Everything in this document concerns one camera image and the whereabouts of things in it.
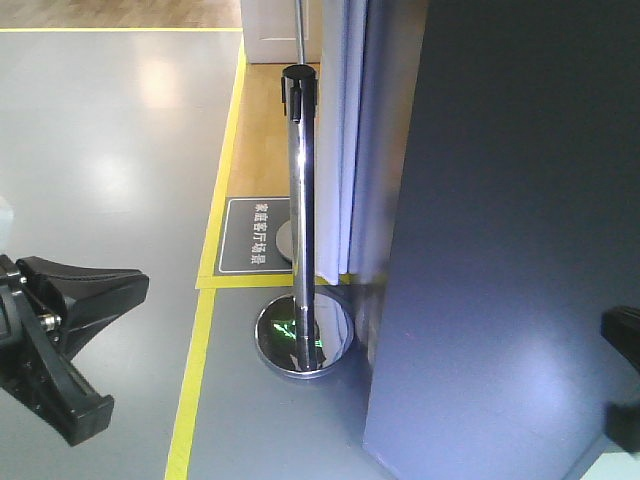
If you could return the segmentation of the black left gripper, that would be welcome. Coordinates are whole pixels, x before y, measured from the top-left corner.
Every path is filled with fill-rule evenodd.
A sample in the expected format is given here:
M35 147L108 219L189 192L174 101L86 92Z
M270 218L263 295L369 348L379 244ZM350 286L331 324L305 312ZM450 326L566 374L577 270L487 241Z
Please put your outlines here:
M148 288L149 277L136 269L82 268L36 256L15 264L2 254L1 388L71 446L106 430L113 397L100 395L68 359L142 304ZM60 318L50 333L59 338L56 348L31 306L38 316Z

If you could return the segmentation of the black gripper finger holding apple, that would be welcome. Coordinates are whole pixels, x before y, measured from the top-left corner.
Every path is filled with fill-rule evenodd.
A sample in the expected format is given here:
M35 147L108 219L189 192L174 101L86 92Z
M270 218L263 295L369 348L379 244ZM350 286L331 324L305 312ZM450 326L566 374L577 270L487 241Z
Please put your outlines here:
M605 405L604 433L620 450L639 454L639 308L616 306L601 317L600 334L615 353L614 393Z

